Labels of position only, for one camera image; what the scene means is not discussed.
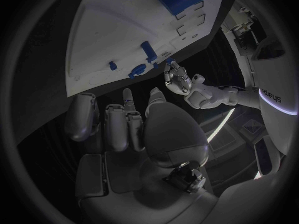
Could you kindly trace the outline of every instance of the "robotic hand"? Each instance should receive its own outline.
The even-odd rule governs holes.
[[[232,87],[221,90],[214,86],[206,86],[203,84],[204,77],[199,74],[194,75],[191,80],[186,70],[170,57],[166,60],[164,77],[166,87],[176,94],[184,95],[185,101],[195,109],[210,109],[220,104],[241,104],[260,109],[257,93],[239,91]]]

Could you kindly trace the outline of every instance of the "blue light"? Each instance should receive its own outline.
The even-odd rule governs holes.
[[[287,110],[284,110],[278,106],[276,106],[275,104],[271,103],[269,100],[267,100],[263,93],[261,92],[261,89],[259,89],[259,94],[260,94],[260,97],[266,102],[268,103],[269,105],[271,105],[272,107],[276,108],[277,110],[283,112],[283,113],[287,113],[287,114],[290,114],[290,115],[297,115],[298,113],[297,112],[290,112],[290,111],[287,111]]]

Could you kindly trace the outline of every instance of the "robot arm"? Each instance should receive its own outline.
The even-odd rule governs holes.
[[[257,93],[239,91],[232,87],[221,90],[214,86],[206,86],[203,84],[204,77],[199,74],[191,80],[186,70],[172,58],[166,60],[164,77],[166,87],[177,94],[184,95],[185,101],[195,109],[210,109],[222,103],[229,106],[240,104],[260,109]]]

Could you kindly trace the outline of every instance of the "logo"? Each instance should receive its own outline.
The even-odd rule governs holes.
[[[269,98],[272,98],[273,100],[275,100],[275,102],[281,103],[282,102],[282,98],[275,96],[273,94],[271,94],[270,92],[267,92],[267,90],[261,89],[262,93],[264,93],[266,96],[268,96]]]

